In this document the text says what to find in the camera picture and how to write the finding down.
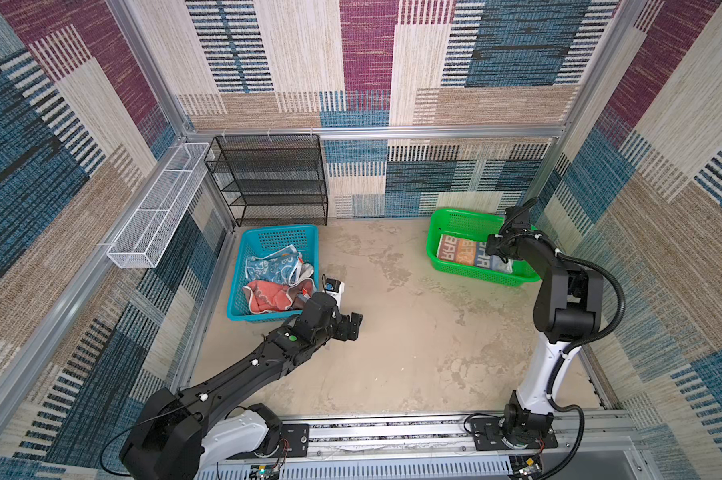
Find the teal plastic basket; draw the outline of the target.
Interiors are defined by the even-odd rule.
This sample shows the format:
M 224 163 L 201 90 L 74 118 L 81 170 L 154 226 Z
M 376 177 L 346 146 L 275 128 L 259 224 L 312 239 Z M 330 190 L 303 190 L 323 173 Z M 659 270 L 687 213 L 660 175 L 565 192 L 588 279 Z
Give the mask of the teal plastic basket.
M 319 239 L 314 225 L 249 229 L 240 237 L 227 317 L 269 322 L 298 313 L 319 290 Z

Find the multicolour rabbit towel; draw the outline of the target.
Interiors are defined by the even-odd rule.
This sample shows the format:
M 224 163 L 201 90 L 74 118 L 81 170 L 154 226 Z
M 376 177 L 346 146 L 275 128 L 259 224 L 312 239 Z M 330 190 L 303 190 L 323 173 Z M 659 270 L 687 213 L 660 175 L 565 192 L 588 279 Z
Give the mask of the multicolour rabbit towel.
M 486 243 L 442 235 L 437 248 L 437 258 L 442 261 L 472 266 L 500 273 L 513 273 L 513 261 L 502 260 L 486 253 Z

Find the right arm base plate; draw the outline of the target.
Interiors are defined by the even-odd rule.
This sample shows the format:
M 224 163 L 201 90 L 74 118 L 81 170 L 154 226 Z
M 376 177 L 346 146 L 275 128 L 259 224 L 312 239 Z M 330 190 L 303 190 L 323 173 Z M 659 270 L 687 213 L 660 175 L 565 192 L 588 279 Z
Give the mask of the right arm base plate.
M 488 414 L 469 415 L 463 422 L 477 451 L 535 450 L 557 448 L 553 416 L 522 415 L 507 420 Z

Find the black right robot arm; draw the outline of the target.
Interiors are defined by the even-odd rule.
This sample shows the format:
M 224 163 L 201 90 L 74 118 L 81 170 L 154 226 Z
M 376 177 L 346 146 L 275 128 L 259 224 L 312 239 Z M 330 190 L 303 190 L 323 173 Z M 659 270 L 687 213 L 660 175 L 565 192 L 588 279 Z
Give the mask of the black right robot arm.
M 532 198 L 507 208 L 505 221 L 484 247 L 486 254 L 503 261 L 527 263 L 541 280 L 532 311 L 538 341 L 530 369 L 512 392 L 498 426 L 503 442 L 513 449 L 547 437 L 560 377 L 579 352 L 575 343 L 600 329 L 602 274 L 565 260 L 546 234 L 532 228 L 530 211 L 536 203 Z

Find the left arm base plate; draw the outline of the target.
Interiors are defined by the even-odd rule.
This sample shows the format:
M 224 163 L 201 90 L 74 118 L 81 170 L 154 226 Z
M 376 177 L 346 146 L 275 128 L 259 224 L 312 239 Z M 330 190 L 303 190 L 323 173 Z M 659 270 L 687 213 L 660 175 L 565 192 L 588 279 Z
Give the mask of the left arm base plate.
M 268 459 L 274 461 L 286 456 L 303 458 L 308 453 L 310 426 L 308 423 L 286 423 L 275 435 L 268 435 L 263 444 L 254 452 L 245 452 L 228 457 L 228 460 Z

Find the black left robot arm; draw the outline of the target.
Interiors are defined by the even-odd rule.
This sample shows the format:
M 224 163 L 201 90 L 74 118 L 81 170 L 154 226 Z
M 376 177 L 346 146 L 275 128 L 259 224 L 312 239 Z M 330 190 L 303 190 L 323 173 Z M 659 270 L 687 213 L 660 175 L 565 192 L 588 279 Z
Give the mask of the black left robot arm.
M 280 419 L 256 404 L 232 411 L 263 387 L 289 375 L 330 340 L 355 341 L 363 316 L 339 310 L 337 300 L 314 294 L 300 313 L 269 332 L 247 356 L 221 373 L 177 393 L 153 393 L 124 433 L 119 459 L 134 479 L 192 479 L 228 457 L 280 442 Z

